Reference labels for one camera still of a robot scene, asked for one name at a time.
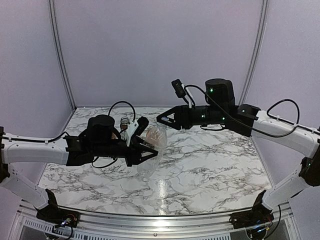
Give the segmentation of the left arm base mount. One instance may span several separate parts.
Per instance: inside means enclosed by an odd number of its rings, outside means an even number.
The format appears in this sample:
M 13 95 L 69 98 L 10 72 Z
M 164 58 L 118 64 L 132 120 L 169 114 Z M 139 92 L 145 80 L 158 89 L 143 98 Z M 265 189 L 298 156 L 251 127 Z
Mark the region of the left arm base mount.
M 76 228 L 79 222 L 80 213 L 78 211 L 60 208 L 55 194 L 49 189 L 45 189 L 45 192 L 45 196 L 47 196 L 46 206 L 42 208 L 35 207 L 37 211 L 36 217 L 56 225 L 60 225 L 67 219 L 71 219 L 68 224 L 71 227 Z

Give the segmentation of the coffee bottle white label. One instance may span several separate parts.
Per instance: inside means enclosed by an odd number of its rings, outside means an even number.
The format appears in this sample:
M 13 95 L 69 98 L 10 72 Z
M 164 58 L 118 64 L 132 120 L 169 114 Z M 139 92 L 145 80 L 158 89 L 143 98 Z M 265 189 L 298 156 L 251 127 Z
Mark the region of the coffee bottle white label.
M 123 116 L 120 119 L 120 129 L 126 130 L 128 128 L 128 125 L 130 124 L 130 119 L 127 116 Z

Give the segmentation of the orange object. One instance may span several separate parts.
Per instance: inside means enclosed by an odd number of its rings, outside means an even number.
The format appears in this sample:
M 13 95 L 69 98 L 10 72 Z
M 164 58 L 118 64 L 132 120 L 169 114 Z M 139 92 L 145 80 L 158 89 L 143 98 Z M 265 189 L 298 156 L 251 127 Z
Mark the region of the orange object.
M 148 131 L 147 134 L 146 134 L 145 140 L 146 140 L 149 144 L 156 145 L 157 142 L 158 142 L 158 134 L 157 134 L 157 131 L 154 131 L 154 130 Z

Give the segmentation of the blue Pocari Sweat cap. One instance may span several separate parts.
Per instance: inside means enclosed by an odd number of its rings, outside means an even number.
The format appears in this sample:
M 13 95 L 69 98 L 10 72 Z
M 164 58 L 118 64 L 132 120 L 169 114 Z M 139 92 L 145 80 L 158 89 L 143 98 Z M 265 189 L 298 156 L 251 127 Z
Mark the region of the blue Pocari Sweat cap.
M 163 116 L 161 119 L 162 119 L 163 121 L 165 121 L 165 122 L 169 122 L 169 121 L 170 121 L 169 118 L 168 118 L 168 117 L 165 117 L 165 116 Z

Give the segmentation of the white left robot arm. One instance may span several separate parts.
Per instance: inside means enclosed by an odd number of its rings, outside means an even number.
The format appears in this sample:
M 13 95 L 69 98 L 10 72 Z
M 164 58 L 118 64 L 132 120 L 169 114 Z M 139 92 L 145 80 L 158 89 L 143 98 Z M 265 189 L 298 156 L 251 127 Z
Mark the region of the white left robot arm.
M 0 133 L 0 185 L 26 200 L 53 223 L 63 219 L 53 192 L 35 185 L 17 173 L 12 163 L 53 163 L 68 167 L 91 164 L 95 158 L 124 159 L 128 167 L 139 165 L 158 155 L 154 147 L 144 144 L 140 135 L 148 126 L 146 117 L 128 125 L 125 138 L 115 128 L 113 117 L 105 114 L 91 117 L 78 136 L 62 133 L 53 139 L 23 138 Z

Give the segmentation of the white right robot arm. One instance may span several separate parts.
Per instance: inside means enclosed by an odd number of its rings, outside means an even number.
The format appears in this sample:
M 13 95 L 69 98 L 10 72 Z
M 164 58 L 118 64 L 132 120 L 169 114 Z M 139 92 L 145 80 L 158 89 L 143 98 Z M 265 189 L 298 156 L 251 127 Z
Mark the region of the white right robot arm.
M 303 190 L 320 185 L 320 131 L 273 116 L 268 110 L 242 104 L 236 105 L 233 84 L 222 78 L 205 82 L 206 105 L 175 106 L 157 116 L 158 123 L 175 130 L 193 126 L 222 125 L 225 129 L 246 137 L 272 141 L 304 155 L 301 165 L 273 188 L 256 198 L 247 219 L 258 224 L 272 210 Z

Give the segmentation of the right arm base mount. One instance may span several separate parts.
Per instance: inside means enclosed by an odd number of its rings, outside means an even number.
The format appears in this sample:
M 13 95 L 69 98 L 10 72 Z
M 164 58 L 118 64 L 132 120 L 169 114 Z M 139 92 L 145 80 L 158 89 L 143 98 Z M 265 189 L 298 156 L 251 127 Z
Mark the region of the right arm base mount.
M 230 215 L 229 222 L 234 229 L 247 228 L 274 220 L 272 210 L 263 206 L 263 196 L 266 190 L 258 194 L 250 210 L 234 212 Z

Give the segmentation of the tea bottle red label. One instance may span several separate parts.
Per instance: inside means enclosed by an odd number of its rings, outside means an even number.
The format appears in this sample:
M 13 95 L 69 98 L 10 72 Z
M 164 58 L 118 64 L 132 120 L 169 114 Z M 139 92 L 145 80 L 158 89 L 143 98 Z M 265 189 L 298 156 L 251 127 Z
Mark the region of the tea bottle red label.
M 118 137 L 116 136 L 116 134 L 112 134 L 111 138 L 114 140 L 114 139 L 118 139 Z

